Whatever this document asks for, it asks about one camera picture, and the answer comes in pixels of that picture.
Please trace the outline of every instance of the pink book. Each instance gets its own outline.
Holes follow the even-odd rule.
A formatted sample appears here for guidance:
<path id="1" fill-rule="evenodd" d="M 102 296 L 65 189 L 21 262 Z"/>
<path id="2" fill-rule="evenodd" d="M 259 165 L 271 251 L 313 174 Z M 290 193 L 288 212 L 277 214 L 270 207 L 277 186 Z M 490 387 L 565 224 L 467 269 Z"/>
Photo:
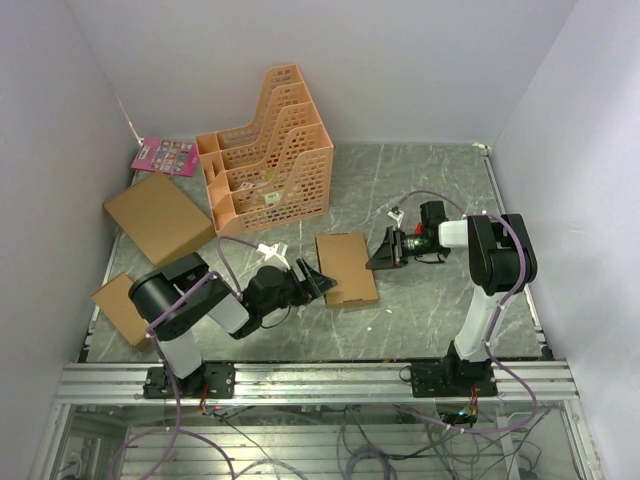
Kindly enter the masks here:
<path id="1" fill-rule="evenodd" d="M 198 150 L 195 143 L 145 137 L 131 168 L 193 177 L 198 168 Z"/>

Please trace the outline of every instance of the brown box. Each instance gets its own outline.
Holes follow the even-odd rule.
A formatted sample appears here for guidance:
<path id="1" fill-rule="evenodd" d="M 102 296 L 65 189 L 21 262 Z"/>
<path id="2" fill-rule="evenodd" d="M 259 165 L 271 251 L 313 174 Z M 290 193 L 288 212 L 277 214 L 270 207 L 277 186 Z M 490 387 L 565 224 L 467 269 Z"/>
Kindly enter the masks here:
<path id="1" fill-rule="evenodd" d="M 100 288 L 91 298 L 127 341 L 140 351 L 147 349 L 151 341 L 146 338 L 147 322 L 140 316 L 129 299 L 133 281 L 121 273 Z"/>
<path id="2" fill-rule="evenodd" d="M 215 236 L 211 220 L 162 173 L 127 188 L 104 208 L 156 267 Z"/>
<path id="3" fill-rule="evenodd" d="M 338 282 L 324 296 L 327 308 L 378 303 L 373 272 L 365 268 L 369 252 L 362 232 L 318 235 L 316 249 L 320 270 Z"/>

